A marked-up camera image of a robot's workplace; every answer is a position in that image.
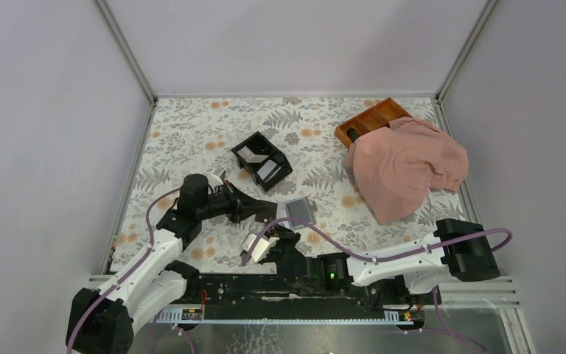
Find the stack of cards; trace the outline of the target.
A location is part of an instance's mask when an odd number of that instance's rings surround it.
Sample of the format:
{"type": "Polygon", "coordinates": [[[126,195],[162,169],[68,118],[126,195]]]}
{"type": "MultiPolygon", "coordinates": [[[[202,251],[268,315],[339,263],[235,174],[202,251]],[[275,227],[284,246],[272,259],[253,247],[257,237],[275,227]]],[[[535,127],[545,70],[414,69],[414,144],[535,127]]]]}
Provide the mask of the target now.
{"type": "Polygon", "coordinates": [[[242,166],[246,170],[256,173],[262,181],[267,181],[274,177],[281,170],[281,167],[275,162],[273,157],[255,153],[248,146],[238,150],[238,156],[242,166]]]}

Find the dark grey credit card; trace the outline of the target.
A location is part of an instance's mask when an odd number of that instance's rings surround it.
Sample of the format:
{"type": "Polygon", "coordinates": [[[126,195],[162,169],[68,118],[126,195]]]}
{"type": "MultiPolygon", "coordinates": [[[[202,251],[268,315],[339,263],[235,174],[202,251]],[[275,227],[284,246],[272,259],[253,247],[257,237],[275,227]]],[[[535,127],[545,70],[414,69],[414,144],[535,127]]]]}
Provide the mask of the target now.
{"type": "Polygon", "coordinates": [[[308,197],[297,198],[284,204],[286,216],[295,221],[288,221],[290,229],[304,228],[306,223],[315,225],[312,204],[308,197]]]}

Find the black card holder box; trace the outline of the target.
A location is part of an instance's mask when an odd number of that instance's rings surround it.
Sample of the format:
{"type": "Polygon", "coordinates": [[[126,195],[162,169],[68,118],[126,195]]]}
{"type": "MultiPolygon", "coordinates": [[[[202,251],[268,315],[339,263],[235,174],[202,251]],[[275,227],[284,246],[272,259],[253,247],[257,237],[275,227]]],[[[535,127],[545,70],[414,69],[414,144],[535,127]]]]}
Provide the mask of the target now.
{"type": "Polygon", "coordinates": [[[247,171],[265,192],[272,190],[292,172],[286,155],[261,132],[251,134],[231,149],[240,169],[247,171]]]}

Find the blue credit card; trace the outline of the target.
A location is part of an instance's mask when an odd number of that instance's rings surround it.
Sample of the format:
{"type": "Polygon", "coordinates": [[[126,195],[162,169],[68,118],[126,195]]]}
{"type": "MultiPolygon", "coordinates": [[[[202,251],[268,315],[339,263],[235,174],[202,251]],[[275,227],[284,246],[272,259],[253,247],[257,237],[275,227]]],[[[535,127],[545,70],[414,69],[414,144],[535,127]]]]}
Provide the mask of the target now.
{"type": "MultiPolygon", "coordinates": [[[[286,203],[277,204],[277,219],[288,218],[288,212],[286,208],[286,203]]],[[[280,221],[278,225],[285,227],[286,229],[292,229],[289,221],[280,221]]]]}

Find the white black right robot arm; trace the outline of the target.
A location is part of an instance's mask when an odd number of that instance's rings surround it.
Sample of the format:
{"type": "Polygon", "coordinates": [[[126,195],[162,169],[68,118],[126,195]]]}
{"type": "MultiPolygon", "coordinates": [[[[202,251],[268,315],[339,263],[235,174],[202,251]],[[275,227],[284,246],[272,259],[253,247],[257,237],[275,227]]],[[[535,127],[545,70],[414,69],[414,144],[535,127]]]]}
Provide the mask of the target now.
{"type": "Polygon", "coordinates": [[[316,257],[299,252],[297,237],[269,237],[254,249],[253,259],[275,264],[277,276],[305,294],[330,295],[350,286],[371,290],[396,280],[394,296],[410,304],[449,280],[498,278],[490,233],[478,223],[446,218],[436,222],[436,230],[407,243],[363,253],[341,248],[316,257]]]}

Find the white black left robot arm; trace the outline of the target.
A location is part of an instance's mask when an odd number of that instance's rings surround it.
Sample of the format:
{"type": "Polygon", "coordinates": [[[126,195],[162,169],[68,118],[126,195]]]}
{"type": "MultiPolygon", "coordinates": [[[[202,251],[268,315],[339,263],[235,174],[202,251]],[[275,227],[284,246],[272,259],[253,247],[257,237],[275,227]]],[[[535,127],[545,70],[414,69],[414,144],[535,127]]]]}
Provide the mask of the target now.
{"type": "Polygon", "coordinates": [[[145,215],[148,243],[109,280],[74,296],[66,334],[68,353],[128,353],[141,328],[169,303],[189,303],[199,293],[198,271],[172,269],[198,236],[202,222],[225,215],[239,223],[276,204],[252,198],[216,175],[190,174],[157,224],[145,215]]]}

